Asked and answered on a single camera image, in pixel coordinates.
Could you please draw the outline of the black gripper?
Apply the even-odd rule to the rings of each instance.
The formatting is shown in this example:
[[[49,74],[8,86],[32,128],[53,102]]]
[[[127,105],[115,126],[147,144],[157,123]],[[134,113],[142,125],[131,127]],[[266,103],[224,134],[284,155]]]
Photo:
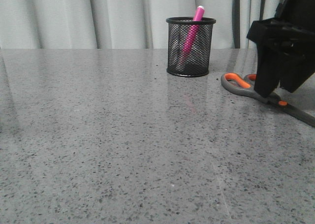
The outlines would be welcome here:
[[[254,21],[247,38],[257,47],[254,90],[296,91],[315,72],[315,0],[284,0],[273,18]]]

